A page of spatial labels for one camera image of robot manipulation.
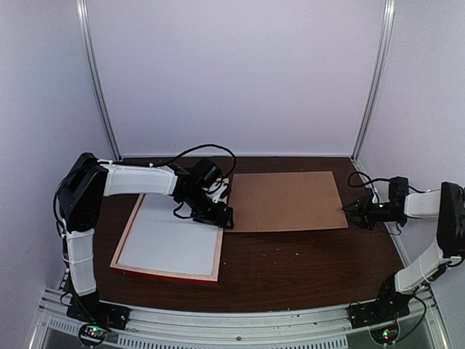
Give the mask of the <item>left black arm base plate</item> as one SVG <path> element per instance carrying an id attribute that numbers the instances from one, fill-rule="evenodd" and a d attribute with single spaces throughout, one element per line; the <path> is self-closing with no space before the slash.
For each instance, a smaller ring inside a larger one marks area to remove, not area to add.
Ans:
<path id="1" fill-rule="evenodd" d="M 125 330 L 130 309 L 120 305 L 97 302 L 85 304 L 72 299 L 66 316 L 82 322 L 96 324 L 104 329 Z"/>

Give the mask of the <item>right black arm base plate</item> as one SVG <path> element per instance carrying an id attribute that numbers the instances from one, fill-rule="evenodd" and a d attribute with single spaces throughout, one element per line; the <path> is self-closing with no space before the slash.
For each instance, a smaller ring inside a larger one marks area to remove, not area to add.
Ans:
<path id="1" fill-rule="evenodd" d="M 353 329 L 374 326 L 395 321 L 410 314 L 408 304 L 397 305 L 393 301 L 374 300 L 366 303 L 351 304 L 347 308 L 349 321 Z"/>

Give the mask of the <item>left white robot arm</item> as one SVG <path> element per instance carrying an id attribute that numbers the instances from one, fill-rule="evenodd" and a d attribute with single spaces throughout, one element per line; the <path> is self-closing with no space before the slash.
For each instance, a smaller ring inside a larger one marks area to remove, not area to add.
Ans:
<path id="1" fill-rule="evenodd" d="M 103 304 L 92 297 L 97 293 L 93 235 L 105 197 L 170 196 L 179 206 L 189 206 L 191 220 L 232 229 L 233 208 L 225 201 L 230 187 L 224 178 L 221 169 L 209 159 L 184 168 L 173 160 L 136 165 L 82 153 L 57 186 L 53 199 L 57 229 L 65 241 L 65 264 L 73 291 L 79 297 L 77 312 L 89 323 L 97 323 L 105 315 Z"/>

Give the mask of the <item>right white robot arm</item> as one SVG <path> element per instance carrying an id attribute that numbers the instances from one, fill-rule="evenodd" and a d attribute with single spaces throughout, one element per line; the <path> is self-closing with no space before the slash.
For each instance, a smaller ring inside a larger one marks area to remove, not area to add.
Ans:
<path id="1" fill-rule="evenodd" d="M 364 196 L 342 208 L 346 218 L 364 230 L 379 223 L 403 228 L 409 222 L 430 223 L 432 242 L 410 265 L 388 277 L 373 304 L 377 320 L 389 320 L 413 298 L 415 291 L 464 261 L 464 186 L 442 182 L 435 190 L 414 188 L 406 177 L 368 178 L 352 188 Z"/>

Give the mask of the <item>brown backing board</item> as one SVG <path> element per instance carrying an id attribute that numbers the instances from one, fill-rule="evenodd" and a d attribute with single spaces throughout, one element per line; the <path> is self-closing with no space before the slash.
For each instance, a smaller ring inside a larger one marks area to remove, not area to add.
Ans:
<path id="1" fill-rule="evenodd" d="M 330 171 L 235 174 L 228 204 L 233 208 L 233 233 L 348 227 Z"/>

